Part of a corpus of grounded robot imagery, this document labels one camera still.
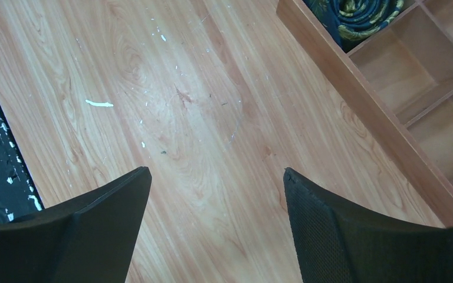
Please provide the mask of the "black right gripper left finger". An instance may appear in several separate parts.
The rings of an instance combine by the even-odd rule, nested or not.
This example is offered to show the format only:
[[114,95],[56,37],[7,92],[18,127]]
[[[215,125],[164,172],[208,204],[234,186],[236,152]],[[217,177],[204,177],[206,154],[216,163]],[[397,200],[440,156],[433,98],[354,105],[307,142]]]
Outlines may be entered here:
[[152,175],[138,167],[55,206],[0,223],[0,282],[124,282]]

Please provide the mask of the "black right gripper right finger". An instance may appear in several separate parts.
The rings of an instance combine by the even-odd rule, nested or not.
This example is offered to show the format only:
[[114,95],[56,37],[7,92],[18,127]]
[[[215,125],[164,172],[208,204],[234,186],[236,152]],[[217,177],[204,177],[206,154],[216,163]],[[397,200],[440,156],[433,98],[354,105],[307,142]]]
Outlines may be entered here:
[[453,227],[383,215],[290,167],[283,183],[304,282],[453,282]]

